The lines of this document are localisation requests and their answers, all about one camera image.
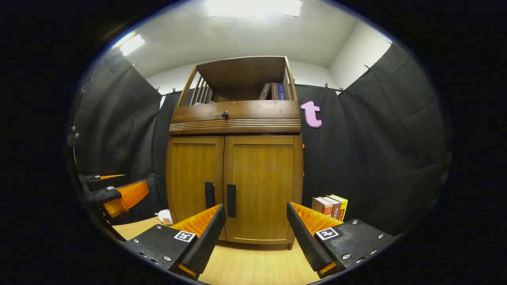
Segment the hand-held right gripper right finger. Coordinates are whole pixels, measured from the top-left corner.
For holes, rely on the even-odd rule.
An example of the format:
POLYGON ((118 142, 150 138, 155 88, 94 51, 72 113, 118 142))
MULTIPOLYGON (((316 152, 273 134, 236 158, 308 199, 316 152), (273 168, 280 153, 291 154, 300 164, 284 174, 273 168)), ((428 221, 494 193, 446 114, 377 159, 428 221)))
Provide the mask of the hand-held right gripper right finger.
POLYGON ((307 262, 322 279, 366 263, 398 240, 362 220, 342 222, 294 202, 287 203, 287 219, 307 262))

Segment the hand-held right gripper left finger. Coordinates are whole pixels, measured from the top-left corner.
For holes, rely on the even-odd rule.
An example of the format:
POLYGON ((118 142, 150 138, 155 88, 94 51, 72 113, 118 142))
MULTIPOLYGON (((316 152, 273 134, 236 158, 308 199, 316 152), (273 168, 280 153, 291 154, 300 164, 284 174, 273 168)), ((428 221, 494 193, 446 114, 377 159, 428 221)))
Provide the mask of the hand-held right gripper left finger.
POLYGON ((197 280, 208 265, 225 222, 221 203, 175 225, 152 226, 123 246, 160 269, 197 280))

